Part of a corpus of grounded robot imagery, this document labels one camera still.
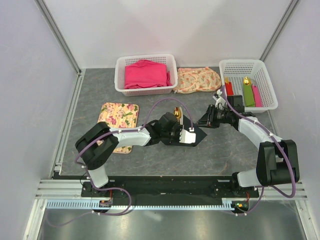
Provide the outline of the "silver table knife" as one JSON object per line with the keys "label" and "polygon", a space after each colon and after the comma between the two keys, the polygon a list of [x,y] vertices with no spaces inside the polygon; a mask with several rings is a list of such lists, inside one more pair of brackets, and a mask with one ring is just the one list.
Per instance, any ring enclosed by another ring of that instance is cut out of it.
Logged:
{"label": "silver table knife", "polygon": [[182,126],[182,129],[184,129],[184,115],[182,112],[180,114],[179,124]]}

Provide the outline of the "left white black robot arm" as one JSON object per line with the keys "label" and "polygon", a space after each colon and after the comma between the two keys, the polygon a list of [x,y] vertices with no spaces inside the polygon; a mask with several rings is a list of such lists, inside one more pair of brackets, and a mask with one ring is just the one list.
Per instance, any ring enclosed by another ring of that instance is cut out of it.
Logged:
{"label": "left white black robot arm", "polygon": [[176,116],[170,112],[159,120],[135,128],[112,128],[106,122],[94,125],[75,143],[75,148],[92,181],[92,191],[99,197],[109,193],[110,185],[105,164],[115,149],[152,146],[160,142],[178,143],[183,128]]}

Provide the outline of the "gold spoon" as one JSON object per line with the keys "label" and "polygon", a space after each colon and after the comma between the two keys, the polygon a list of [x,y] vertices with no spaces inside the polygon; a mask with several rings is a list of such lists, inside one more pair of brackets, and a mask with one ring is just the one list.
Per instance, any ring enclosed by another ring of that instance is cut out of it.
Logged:
{"label": "gold spoon", "polygon": [[176,117],[177,121],[180,122],[180,119],[182,118],[182,112],[181,112],[180,107],[175,107],[173,114]]}

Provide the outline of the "black paper napkin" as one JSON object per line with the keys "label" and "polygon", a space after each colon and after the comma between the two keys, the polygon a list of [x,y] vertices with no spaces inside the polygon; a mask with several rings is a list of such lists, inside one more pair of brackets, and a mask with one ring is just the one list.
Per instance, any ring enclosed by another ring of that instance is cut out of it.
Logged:
{"label": "black paper napkin", "polygon": [[[145,126],[146,130],[149,132],[151,139],[146,144],[146,146],[152,146],[158,143],[162,143],[161,141],[161,123],[159,120],[153,120],[146,124]],[[166,146],[182,146],[182,147],[195,147],[197,146],[206,136],[207,134],[201,130],[199,127],[194,127],[194,132],[196,133],[196,142],[192,144],[184,144],[184,143],[178,143],[178,144],[164,144]]]}

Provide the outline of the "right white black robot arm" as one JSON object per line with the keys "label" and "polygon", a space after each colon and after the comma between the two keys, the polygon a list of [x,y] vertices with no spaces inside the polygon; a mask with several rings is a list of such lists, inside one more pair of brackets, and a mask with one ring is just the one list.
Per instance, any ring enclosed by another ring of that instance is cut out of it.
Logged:
{"label": "right white black robot arm", "polygon": [[211,129],[219,128],[221,124],[229,124],[257,147],[256,167],[232,175],[229,191],[233,196],[242,196],[248,187],[295,185],[299,181],[296,143],[274,135],[253,113],[246,112],[241,95],[219,97],[215,104],[208,106],[196,124],[198,127]]}

